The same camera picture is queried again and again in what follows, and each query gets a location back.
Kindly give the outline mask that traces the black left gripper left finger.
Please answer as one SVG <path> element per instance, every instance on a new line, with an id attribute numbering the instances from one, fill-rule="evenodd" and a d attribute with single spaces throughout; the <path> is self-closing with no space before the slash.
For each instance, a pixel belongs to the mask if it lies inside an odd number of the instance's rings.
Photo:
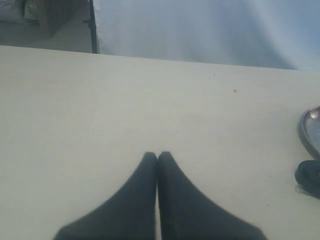
<path id="1" fill-rule="evenodd" d="M 157 157 L 146 152 L 126 183 L 106 202 L 63 226 L 56 240 L 154 240 Z"/>

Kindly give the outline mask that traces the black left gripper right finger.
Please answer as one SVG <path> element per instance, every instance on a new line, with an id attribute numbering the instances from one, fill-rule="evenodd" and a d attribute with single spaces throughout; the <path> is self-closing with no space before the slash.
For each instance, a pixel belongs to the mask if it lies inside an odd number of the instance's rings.
<path id="1" fill-rule="evenodd" d="M 158 156 L 158 204 L 164 240 L 264 240 L 256 226 L 206 197 L 183 173 L 172 154 Z"/>

